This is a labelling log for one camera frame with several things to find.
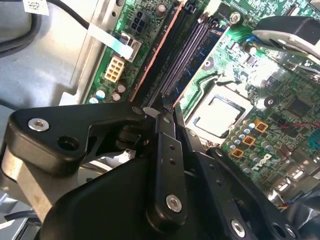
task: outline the white label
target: white label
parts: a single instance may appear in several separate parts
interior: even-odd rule
[[[23,0],[24,11],[49,16],[47,0]]]
[[[92,23],[90,23],[87,33],[103,44],[107,45],[109,48],[112,48],[125,59],[130,59],[132,53],[134,52],[131,47],[124,45],[118,39]]]

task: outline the ram slot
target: ram slot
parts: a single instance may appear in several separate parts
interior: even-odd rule
[[[161,74],[161,69],[166,63],[166,60],[174,52],[175,41],[185,27],[187,17],[192,14],[195,7],[186,3],[172,7],[170,14],[164,21],[163,28],[154,42],[153,50],[145,60],[144,67],[141,68],[141,73],[138,75],[139,84],[137,85],[131,101],[136,104],[145,106],[153,94],[153,86],[155,79]]]
[[[199,44],[214,24],[215,21],[212,18],[207,18],[202,23],[193,25],[189,38],[185,41],[182,49],[177,53],[164,77],[161,79],[161,83],[147,105],[148,107],[159,104],[158,101],[161,97],[171,92],[179,79],[181,79],[186,67],[190,64],[190,59],[195,54]]]

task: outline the motherboard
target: motherboard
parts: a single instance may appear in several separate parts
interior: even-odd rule
[[[320,61],[302,47],[281,46],[281,37],[262,41],[262,20],[318,23],[318,7],[307,0],[126,0],[112,35],[133,54],[125,59],[106,48],[86,103],[179,103],[205,148],[221,147],[271,199],[292,201],[319,184]]]

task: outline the black cable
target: black cable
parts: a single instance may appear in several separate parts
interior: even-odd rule
[[[11,213],[8,215],[4,216],[4,219],[9,222],[11,220],[16,220],[16,219],[25,219],[25,218],[38,218],[37,214],[35,213],[34,210],[27,210],[27,211],[18,211],[15,213]]]
[[[57,7],[64,10],[67,14],[73,17],[79,24],[81,24],[81,26],[83,26],[85,29],[89,28],[90,23],[84,20],[78,13],[76,13],[71,7],[66,5],[64,2],[60,0],[47,0],[47,2],[54,4]]]
[[[41,22],[41,15],[31,14],[31,26],[29,32],[15,39],[1,42],[0,58],[17,53],[30,45],[40,31]]]
[[[21,46],[17,46],[17,47],[11,48],[9,50],[0,52],[0,59],[22,51],[23,49],[28,47],[31,43],[32,43],[32,41],[30,41],[27,44],[23,44]]]
[[[0,2],[21,2],[21,0],[0,0]],[[85,29],[89,29],[90,23],[84,20],[68,5],[60,0],[47,0],[48,3],[54,4],[64,10],[71,17],[73,17]],[[0,58],[12,55],[25,49],[35,39],[41,28],[42,18],[39,14],[31,14],[31,27],[29,32],[23,36],[0,43]]]

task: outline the integrated circuit chip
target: integrated circuit chip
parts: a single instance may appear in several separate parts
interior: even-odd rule
[[[312,107],[310,105],[295,97],[290,101],[286,110],[296,117],[301,118],[305,116],[311,108]]]

